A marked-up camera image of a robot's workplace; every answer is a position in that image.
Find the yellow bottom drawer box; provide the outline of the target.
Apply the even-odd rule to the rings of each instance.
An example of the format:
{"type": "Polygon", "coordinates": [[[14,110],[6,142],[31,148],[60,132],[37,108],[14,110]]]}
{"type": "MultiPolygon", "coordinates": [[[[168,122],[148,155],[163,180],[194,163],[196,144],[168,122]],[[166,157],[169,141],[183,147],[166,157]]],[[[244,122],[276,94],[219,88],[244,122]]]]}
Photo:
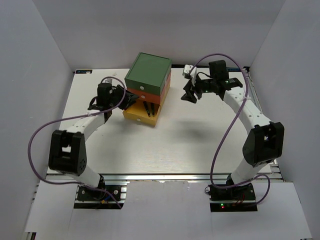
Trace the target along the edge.
{"type": "Polygon", "coordinates": [[[150,111],[150,117],[148,117],[145,107],[143,105],[143,101],[144,100],[137,99],[136,103],[133,104],[130,108],[124,110],[122,114],[126,119],[130,119],[154,127],[157,124],[163,105],[160,106],[159,104],[154,103],[155,117],[153,117],[150,102],[147,102],[150,111]]]}

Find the slim green screwdriver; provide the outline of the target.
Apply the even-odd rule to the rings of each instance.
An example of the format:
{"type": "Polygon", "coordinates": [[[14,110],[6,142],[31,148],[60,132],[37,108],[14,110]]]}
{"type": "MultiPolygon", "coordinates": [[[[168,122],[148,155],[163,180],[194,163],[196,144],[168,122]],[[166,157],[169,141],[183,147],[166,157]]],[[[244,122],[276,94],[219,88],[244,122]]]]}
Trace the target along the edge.
{"type": "Polygon", "coordinates": [[[150,113],[150,110],[149,110],[148,103],[147,103],[146,101],[143,101],[143,106],[144,106],[144,108],[145,108],[145,111],[146,111],[148,117],[150,117],[150,116],[151,116],[151,113],[150,113]]]}

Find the slim black screwdriver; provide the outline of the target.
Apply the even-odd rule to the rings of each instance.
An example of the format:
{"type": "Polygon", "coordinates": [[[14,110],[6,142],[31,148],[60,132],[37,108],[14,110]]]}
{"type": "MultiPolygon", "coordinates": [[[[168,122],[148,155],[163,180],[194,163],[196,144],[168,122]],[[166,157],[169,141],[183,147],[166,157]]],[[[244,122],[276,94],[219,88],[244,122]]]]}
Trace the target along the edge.
{"type": "Polygon", "coordinates": [[[152,116],[155,117],[155,104],[153,102],[150,103],[152,116]]]}

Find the green top drawer box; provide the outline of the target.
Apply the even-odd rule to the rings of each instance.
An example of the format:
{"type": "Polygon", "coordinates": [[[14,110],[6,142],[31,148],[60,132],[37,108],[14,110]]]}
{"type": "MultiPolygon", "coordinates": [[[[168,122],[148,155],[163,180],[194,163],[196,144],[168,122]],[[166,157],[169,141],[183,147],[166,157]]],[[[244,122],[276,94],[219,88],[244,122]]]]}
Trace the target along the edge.
{"type": "Polygon", "coordinates": [[[170,58],[140,52],[124,78],[126,87],[159,96],[171,67],[170,58]]]}

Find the orange drawer box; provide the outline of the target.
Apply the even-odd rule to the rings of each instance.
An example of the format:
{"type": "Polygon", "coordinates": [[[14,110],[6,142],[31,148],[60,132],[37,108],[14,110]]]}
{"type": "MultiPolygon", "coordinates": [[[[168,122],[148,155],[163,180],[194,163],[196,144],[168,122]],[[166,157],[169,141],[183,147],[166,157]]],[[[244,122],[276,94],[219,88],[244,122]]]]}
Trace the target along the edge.
{"type": "Polygon", "coordinates": [[[133,94],[136,94],[139,96],[139,99],[142,101],[146,101],[149,103],[154,103],[162,106],[165,102],[165,99],[167,97],[168,91],[170,89],[171,85],[171,74],[172,72],[169,72],[169,75],[165,81],[165,85],[163,87],[163,90],[160,95],[152,94],[152,93],[147,93],[142,90],[137,90],[133,88],[128,88],[127,90],[133,94]]]}

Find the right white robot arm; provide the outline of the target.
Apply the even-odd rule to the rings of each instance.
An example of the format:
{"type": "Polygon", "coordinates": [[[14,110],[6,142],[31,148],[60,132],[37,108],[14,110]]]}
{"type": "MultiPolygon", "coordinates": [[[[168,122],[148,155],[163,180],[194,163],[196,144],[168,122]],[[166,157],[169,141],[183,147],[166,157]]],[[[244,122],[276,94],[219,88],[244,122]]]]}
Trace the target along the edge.
{"type": "Polygon", "coordinates": [[[229,175],[225,187],[226,195],[236,200],[244,193],[243,185],[247,185],[264,166],[282,155],[285,128],[281,122],[272,122],[246,96],[243,84],[229,76],[224,60],[209,63],[206,79],[199,77],[193,65],[185,65],[182,75],[188,80],[183,88],[183,101],[196,103],[203,94],[214,93],[234,111],[245,127],[247,138],[242,147],[243,159],[229,175]]]}

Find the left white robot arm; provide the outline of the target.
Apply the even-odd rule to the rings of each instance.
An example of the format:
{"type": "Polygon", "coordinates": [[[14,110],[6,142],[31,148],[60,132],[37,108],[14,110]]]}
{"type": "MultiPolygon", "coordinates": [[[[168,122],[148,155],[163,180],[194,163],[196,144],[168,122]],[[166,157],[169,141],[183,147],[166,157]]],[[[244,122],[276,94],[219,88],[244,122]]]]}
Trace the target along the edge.
{"type": "Polygon", "coordinates": [[[51,136],[48,167],[68,175],[77,182],[89,186],[88,193],[99,200],[105,196],[103,177],[87,164],[86,141],[112,115],[112,110],[127,110],[138,95],[125,90],[121,85],[100,83],[97,96],[89,103],[87,115],[65,130],[55,130],[51,136]]]}

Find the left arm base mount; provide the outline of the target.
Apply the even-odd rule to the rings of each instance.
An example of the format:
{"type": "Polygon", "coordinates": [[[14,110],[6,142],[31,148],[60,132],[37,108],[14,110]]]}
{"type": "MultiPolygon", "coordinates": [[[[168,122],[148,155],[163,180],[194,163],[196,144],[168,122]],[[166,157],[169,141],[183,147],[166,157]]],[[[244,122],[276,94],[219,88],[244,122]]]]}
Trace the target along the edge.
{"type": "Polygon", "coordinates": [[[128,182],[106,180],[104,187],[109,192],[93,191],[83,185],[76,190],[74,209],[84,210],[120,210],[126,199],[128,182]]]}

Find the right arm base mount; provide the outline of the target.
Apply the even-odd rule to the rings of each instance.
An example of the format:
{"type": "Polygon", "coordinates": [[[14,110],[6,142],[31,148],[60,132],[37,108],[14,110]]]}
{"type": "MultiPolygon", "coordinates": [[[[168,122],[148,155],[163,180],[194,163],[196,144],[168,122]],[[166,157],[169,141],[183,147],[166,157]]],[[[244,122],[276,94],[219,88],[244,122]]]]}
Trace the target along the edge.
{"type": "Polygon", "coordinates": [[[223,189],[210,184],[204,188],[204,193],[209,196],[212,213],[256,212],[258,210],[254,187],[251,183],[223,189]]]}

